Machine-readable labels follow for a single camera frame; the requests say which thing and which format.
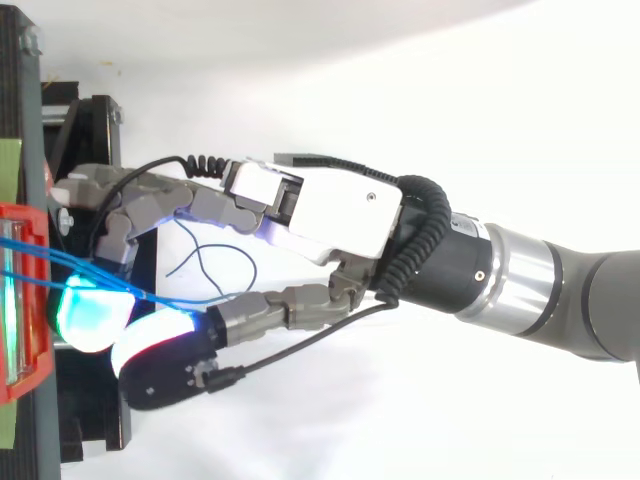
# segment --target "blue light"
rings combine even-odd
[[[72,275],[68,287],[95,287],[91,280]],[[128,292],[65,288],[56,322],[60,336],[81,352],[109,348],[124,331],[135,304]]]
[[[111,350],[116,377],[131,358],[158,343],[195,331],[193,314],[163,308],[129,325]]]

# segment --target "screw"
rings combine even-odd
[[[69,210],[66,208],[61,208],[58,211],[58,231],[60,235],[66,237],[69,235],[69,230],[75,224],[75,220],[71,215],[69,215]]]
[[[122,125],[124,123],[124,110],[122,107],[114,106],[111,109],[111,120],[116,125]]]
[[[38,31],[38,27],[32,25],[25,28],[24,32],[20,36],[20,47],[32,57],[42,55],[42,52],[38,47]]]

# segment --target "red box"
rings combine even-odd
[[[48,247],[49,224],[45,212],[25,205],[0,203],[0,219],[21,222],[22,242]],[[18,255],[17,258],[22,275],[40,280],[49,279],[49,262],[46,259],[26,254]],[[0,404],[30,392],[53,370],[53,344],[46,317],[47,289],[32,283],[20,282],[20,291],[22,318],[18,318],[17,325],[18,334],[22,334],[25,339],[25,363],[28,368],[14,383],[7,385],[4,329],[0,326]]]

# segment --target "white wall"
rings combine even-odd
[[[83,94],[124,106],[129,165],[326,153],[429,176],[455,209],[561,245],[640,247],[634,0],[20,3],[47,39],[44,77],[81,80]],[[328,275],[285,252],[267,258],[258,241],[196,230],[255,255],[261,289]],[[195,262],[162,278],[191,248],[181,231],[163,227],[161,248],[163,293],[211,293]],[[206,256],[227,290],[246,282],[236,258]],[[221,360],[303,336],[276,332]],[[136,424],[124,452],[64,478],[640,477],[633,366],[412,306]]]

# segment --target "robotic hand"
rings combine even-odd
[[[95,262],[126,274],[136,237],[181,218],[230,226],[318,265],[339,266],[327,286],[249,292],[205,313],[176,319],[163,317],[163,310],[131,324],[113,347],[112,363],[133,408],[159,408],[233,385],[362,316],[395,308],[398,300],[588,359],[640,358],[638,252],[582,254],[484,225],[451,213],[430,180],[395,178],[330,157],[160,163],[168,161],[182,163],[189,177],[220,178],[222,190],[146,173],[153,164],[137,171],[81,165],[55,185],[58,202],[98,209],[97,222],[110,211]],[[348,316],[367,290],[383,303]],[[150,322],[154,334],[144,334]],[[327,325],[264,361],[218,369],[221,348],[274,328]]]

